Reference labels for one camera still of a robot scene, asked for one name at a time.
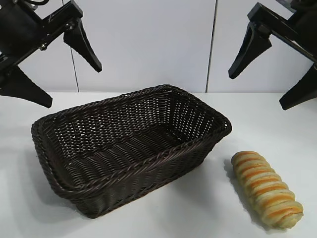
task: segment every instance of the wicker basket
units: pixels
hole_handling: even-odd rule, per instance
[[[231,130],[193,95],[161,85],[46,116],[31,132],[52,190],[96,218],[190,172]]]

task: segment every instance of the bread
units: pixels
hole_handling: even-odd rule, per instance
[[[234,172],[262,221],[273,228],[292,228],[303,216],[303,206],[264,157],[241,151],[232,159]]]

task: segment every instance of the white table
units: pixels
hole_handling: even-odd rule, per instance
[[[317,101],[283,111],[278,102],[282,94],[195,94],[231,120],[232,133],[193,172],[91,220],[51,191],[36,158],[30,127],[44,115],[118,94],[51,95],[54,102],[49,110],[23,100],[0,98],[1,238],[314,236]],[[241,202],[241,190],[229,164],[230,157],[240,150],[264,155],[295,192],[305,215],[293,229],[266,231],[244,200]]]

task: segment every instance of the robotic arm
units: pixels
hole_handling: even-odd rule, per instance
[[[317,0],[278,0],[294,14],[284,19],[264,5],[257,3],[248,14],[247,33],[237,58],[229,70],[234,79],[263,52],[272,47],[269,40],[276,36],[310,59],[314,64],[303,78],[281,99],[287,110],[317,97]]]
[[[97,72],[102,65],[87,39],[83,11],[71,0],[44,19],[36,6],[49,0],[0,0],[0,95],[25,99],[49,108],[52,98],[35,85],[18,65],[36,50],[46,50],[64,33],[64,42],[77,51]]]

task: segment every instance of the screw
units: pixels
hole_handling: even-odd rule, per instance
[[[74,26],[72,24],[67,23],[65,26],[67,31],[71,31],[72,29],[74,29]]]
[[[46,49],[47,49],[46,44],[41,44],[40,50],[41,50],[41,51],[45,51]]]

